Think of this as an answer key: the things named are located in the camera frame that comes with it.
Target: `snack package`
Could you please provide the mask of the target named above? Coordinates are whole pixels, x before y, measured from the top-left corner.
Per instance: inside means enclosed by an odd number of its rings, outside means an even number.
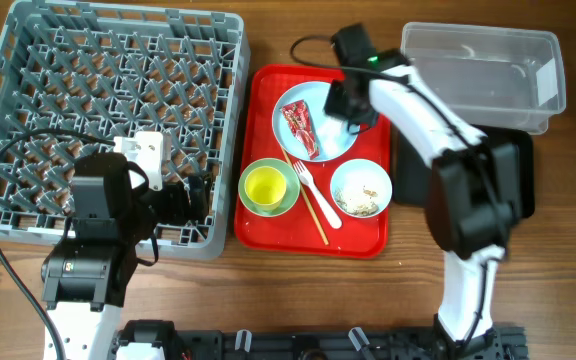
[[[310,160],[319,156],[319,146],[315,141],[306,103],[303,100],[295,101],[282,107],[281,112],[288,121],[292,134],[306,147]]]

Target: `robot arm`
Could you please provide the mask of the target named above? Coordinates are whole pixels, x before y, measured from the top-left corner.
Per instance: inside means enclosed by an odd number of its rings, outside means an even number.
[[[331,43],[345,79],[333,82],[325,112],[368,126],[382,114],[431,169],[426,222],[445,251],[439,353],[458,358],[489,345],[497,265],[522,217],[519,150],[459,118],[398,51],[378,54],[360,24],[340,30]]]
[[[153,231],[157,223],[185,225],[207,215],[208,177],[189,177],[188,191],[182,182],[163,183],[161,164],[170,157],[169,136],[138,132],[134,139],[115,138],[114,152],[75,163],[71,186],[75,236],[67,236],[66,225],[62,241],[42,266],[42,298],[66,359],[107,358],[128,282],[138,264],[152,265],[137,257],[137,243],[150,237],[156,262]],[[174,333],[172,323],[129,323],[119,339],[116,358],[174,358],[171,354],[179,354],[181,346],[169,328]],[[45,338],[44,360],[54,360],[56,351],[48,330]]]

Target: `wooden chopstick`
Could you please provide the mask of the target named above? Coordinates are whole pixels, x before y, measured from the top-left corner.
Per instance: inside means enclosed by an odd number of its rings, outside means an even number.
[[[284,150],[284,148],[281,148],[281,152],[284,153],[284,157],[286,158],[286,162],[288,163],[288,165],[292,167],[292,161],[290,161],[288,154],[286,154],[286,150]],[[299,182],[299,190],[301,190],[301,196],[303,196],[304,201],[306,202],[306,206],[308,206],[308,210],[310,211],[310,215],[312,215],[312,219],[315,221],[315,225],[317,225],[317,230],[319,230],[321,240],[323,240],[326,246],[330,245],[330,243],[328,242],[328,238],[326,237],[326,233],[324,233],[324,229],[321,227],[321,224],[319,223],[317,214],[315,214],[315,210],[312,208],[312,205],[310,205],[310,200],[308,200],[308,196],[306,195],[304,187],[301,185],[301,181]]]

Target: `white plate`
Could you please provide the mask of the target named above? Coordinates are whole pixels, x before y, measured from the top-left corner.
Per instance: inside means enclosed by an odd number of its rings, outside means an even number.
[[[337,204],[336,193],[337,189],[343,189],[347,184],[352,184],[353,187],[365,188],[377,192],[375,204],[377,205],[377,212],[368,216],[358,216],[346,212]],[[390,198],[392,197],[392,182],[388,173],[370,160],[354,159],[346,161],[341,164],[335,173],[332,174],[330,179],[330,194],[335,201],[335,205],[339,210],[343,211],[346,215],[356,218],[369,218],[376,216],[388,207]]]
[[[346,130],[346,123],[332,119],[324,113],[324,104],[328,96],[330,84],[321,81],[311,81],[293,86],[286,91],[272,113],[272,131],[279,145],[290,155],[312,162],[332,160],[348,151],[357,140],[357,135],[351,135]],[[310,113],[310,123],[319,146],[319,155],[310,160],[306,147],[292,134],[288,122],[281,113],[281,108],[295,101],[304,100]],[[358,126],[350,128],[351,132],[359,130]]]

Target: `plastic dish rack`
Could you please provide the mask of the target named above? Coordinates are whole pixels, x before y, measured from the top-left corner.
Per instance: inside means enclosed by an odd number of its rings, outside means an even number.
[[[210,259],[223,250],[237,120],[250,48],[235,14],[25,0],[0,36],[0,147],[29,130],[112,139],[172,135],[165,181],[213,174],[211,211],[183,227],[159,224],[160,253]],[[74,161],[97,151],[70,137],[33,137],[0,163],[0,239],[54,244],[73,212]],[[148,253],[149,243],[138,245]]]

